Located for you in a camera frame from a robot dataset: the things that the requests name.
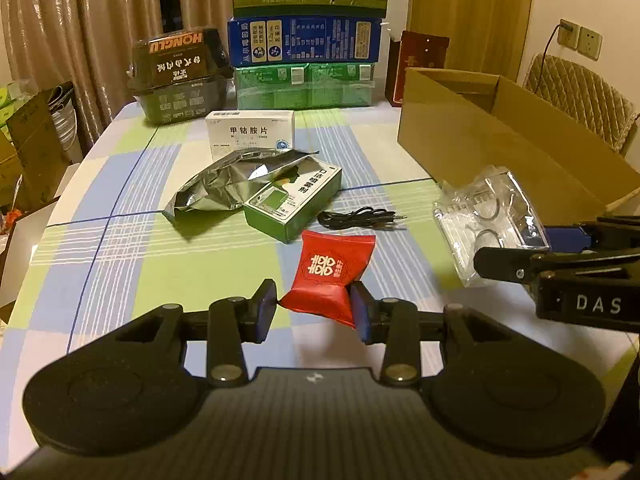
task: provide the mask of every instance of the power cord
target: power cord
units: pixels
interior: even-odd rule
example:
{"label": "power cord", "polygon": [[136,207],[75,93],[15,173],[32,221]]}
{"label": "power cord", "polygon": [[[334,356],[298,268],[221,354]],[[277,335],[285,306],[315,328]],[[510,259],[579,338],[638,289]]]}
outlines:
{"label": "power cord", "polygon": [[351,213],[336,213],[334,211],[322,211],[318,215],[318,222],[322,227],[339,231],[351,227],[363,227],[374,229],[376,227],[393,224],[396,220],[405,219],[406,216],[397,216],[395,211],[386,209],[373,209],[366,206]]}
{"label": "power cord", "polygon": [[556,25],[556,28],[554,29],[554,31],[551,33],[551,36],[549,37],[549,41],[546,42],[545,53],[542,55],[542,65],[540,65],[540,77],[538,78],[538,85],[536,86],[536,91],[533,92],[534,94],[537,94],[538,90],[540,90],[540,83],[542,83],[542,75],[545,69],[546,51],[549,49],[551,40],[554,38],[559,28],[564,28],[564,30],[568,30],[569,32],[574,30],[574,28],[571,25],[567,25],[566,23],[558,23]]}

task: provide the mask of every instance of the electrical socket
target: electrical socket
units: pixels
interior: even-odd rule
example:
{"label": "electrical socket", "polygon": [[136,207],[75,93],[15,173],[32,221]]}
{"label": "electrical socket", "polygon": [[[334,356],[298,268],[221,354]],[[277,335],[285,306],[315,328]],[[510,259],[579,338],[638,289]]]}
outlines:
{"label": "electrical socket", "polygon": [[600,49],[602,48],[602,36],[588,28],[580,29],[580,38],[578,38],[578,52],[586,57],[597,61],[600,57]]}
{"label": "electrical socket", "polygon": [[558,29],[558,44],[575,50],[578,48],[578,38],[580,38],[580,25],[577,23],[560,20],[561,25],[570,25],[574,30]]}

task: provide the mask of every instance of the chair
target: chair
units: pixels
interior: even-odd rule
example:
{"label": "chair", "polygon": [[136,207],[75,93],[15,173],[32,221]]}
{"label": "chair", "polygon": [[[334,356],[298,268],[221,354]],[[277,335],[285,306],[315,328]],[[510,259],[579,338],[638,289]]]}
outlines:
{"label": "chair", "polygon": [[[524,88],[535,91],[542,54],[531,62]],[[556,56],[546,56],[538,97],[586,126],[616,152],[625,153],[636,134],[640,110],[598,74]]]}

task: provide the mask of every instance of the table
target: table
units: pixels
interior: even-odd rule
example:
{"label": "table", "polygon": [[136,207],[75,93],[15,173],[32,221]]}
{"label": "table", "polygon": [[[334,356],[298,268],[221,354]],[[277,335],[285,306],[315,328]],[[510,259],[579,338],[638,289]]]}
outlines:
{"label": "table", "polygon": [[[432,218],[440,189],[397,144],[399,113],[380,103],[296,114],[296,146],[344,168],[332,208],[372,205],[408,216],[402,228],[376,232],[363,276],[372,295],[431,311],[450,301],[468,304],[578,359],[615,390],[634,355],[625,335],[537,320],[517,285],[459,289]],[[122,109],[89,152],[50,218],[1,343],[0,468],[12,468],[36,446],[21,397],[44,365],[163,303],[205,310],[220,298],[250,297],[265,278],[275,280],[280,297],[289,290],[300,240],[277,242],[247,226],[241,211],[193,212],[179,230],[160,214],[211,162],[204,120],[155,128],[136,104]],[[310,228],[325,231],[316,222]],[[185,366],[193,374],[204,374],[204,345],[189,344]],[[361,345],[348,327],[280,307],[267,341],[244,344],[250,374],[258,366],[370,366],[377,373],[383,352],[382,345]],[[441,367],[438,345],[423,343],[422,373]]]}

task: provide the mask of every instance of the white bucket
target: white bucket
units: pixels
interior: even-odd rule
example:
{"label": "white bucket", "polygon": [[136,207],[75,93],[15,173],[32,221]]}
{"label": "white bucket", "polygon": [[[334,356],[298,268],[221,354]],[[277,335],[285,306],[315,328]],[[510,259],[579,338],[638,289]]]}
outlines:
{"label": "white bucket", "polygon": [[71,100],[66,103],[62,110],[53,112],[51,118],[66,158],[72,164],[82,162],[82,149],[78,139],[78,117]]}

